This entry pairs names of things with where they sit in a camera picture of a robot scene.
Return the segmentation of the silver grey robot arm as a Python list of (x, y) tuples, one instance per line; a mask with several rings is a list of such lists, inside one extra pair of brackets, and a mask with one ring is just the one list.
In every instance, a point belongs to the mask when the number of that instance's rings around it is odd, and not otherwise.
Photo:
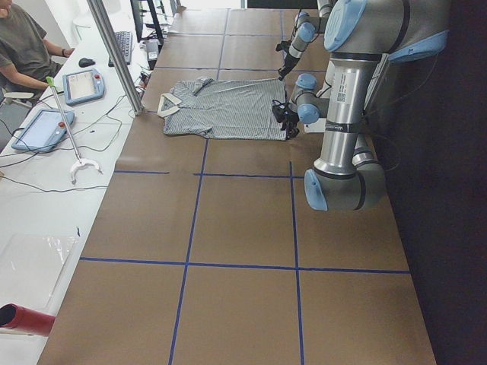
[(320, 1), (317, 8), (317, 16), (301, 12), (296, 17), (294, 34), (277, 50), (285, 53), (283, 78), (314, 37), (323, 35), (329, 53), (323, 94), (316, 94), (314, 76), (302, 74), (274, 114), (289, 135), (298, 122), (325, 122), (320, 156), (304, 174), (309, 206), (361, 210), (377, 204), (385, 192), (384, 170), (362, 132), (368, 86), (382, 59), (411, 62), (444, 49), (450, 2)]
[(276, 52), (283, 52), (284, 65), (278, 70), (279, 80), (284, 78), (299, 63), (307, 47), (321, 34), (324, 34), (331, 11), (336, 1), (317, 1), (318, 15), (310, 16), (306, 11), (299, 11), (295, 18), (294, 29), (289, 40), (276, 45)]

